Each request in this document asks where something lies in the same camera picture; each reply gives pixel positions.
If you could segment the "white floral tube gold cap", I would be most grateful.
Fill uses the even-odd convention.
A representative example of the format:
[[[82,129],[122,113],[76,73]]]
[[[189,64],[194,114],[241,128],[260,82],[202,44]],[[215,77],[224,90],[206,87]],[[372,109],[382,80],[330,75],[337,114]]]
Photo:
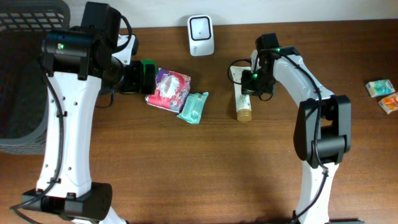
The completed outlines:
[[[240,122],[248,122],[252,120],[250,96],[242,94],[242,85],[240,85],[242,72],[245,70],[249,70],[249,67],[232,66],[229,69],[234,81],[234,98],[236,103],[237,120]]]

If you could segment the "green lidded jar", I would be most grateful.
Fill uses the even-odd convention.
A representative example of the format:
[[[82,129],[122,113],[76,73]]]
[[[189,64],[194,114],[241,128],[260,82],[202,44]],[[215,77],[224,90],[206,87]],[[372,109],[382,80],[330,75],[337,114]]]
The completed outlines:
[[[142,60],[141,92],[153,95],[156,88],[157,67],[152,60]]]

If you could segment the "white barcode scanner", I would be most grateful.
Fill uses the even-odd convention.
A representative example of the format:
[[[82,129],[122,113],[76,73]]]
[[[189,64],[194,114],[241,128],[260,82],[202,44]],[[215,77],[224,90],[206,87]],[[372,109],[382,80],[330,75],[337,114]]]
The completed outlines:
[[[190,16],[187,19],[187,30],[191,56],[200,57],[214,53],[215,41],[210,16]]]

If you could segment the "grey plastic basket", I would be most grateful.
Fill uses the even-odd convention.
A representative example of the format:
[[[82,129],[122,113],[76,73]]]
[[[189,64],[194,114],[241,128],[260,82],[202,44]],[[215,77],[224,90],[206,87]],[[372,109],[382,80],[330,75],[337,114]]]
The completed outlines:
[[[63,0],[1,0],[1,152],[44,153],[48,96],[41,45],[51,30],[69,23]]]

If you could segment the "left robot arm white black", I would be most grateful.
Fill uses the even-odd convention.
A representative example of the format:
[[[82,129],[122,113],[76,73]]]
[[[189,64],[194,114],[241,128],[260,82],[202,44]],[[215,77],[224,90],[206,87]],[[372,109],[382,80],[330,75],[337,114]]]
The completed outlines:
[[[122,223],[111,206],[112,186],[93,182],[90,139],[97,97],[107,93],[152,94],[157,68],[120,59],[138,42],[118,42],[126,18],[109,4],[87,2],[79,26],[52,30],[42,44],[39,65],[49,92],[45,157],[34,189],[12,211],[51,213],[73,223]]]

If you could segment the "orange small tissue box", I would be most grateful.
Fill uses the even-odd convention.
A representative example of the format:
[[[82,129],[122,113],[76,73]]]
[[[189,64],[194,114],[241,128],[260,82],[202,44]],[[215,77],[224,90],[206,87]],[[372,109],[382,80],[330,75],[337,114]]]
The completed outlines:
[[[379,106],[387,113],[398,110],[397,92],[384,97],[378,102]]]

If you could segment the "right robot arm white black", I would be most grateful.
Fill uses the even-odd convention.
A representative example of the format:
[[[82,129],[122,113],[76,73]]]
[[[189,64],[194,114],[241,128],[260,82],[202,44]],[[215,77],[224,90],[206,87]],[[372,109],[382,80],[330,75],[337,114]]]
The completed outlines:
[[[256,39],[250,70],[242,72],[241,92],[274,96],[276,83],[298,107],[293,142],[302,161],[302,184],[291,223],[329,223],[333,179],[351,149],[350,99],[325,88],[295,47],[281,46],[275,33],[262,34]]]

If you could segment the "teal wet wipes packet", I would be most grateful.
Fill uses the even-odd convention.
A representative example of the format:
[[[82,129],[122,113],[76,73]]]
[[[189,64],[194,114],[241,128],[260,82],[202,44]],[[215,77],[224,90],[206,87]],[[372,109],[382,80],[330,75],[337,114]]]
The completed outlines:
[[[177,115],[177,117],[185,120],[190,124],[199,124],[207,98],[208,92],[189,93],[185,101],[183,110]]]

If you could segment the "teal small tissue box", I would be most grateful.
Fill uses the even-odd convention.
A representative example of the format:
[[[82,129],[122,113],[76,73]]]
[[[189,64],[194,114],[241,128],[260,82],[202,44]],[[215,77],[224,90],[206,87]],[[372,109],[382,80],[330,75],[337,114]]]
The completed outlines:
[[[366,89],[372,98],[390,95],[396,91],[389,79],[368,82]]]

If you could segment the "red purple snack packet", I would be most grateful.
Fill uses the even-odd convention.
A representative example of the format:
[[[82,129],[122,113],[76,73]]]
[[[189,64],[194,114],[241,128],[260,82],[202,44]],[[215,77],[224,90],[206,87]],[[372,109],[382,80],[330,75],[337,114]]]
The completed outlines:
[[[146,96],[146,103],[157,108],[179,113],[189,94],[191,77],[159,68],[155,82],[155,92]]]

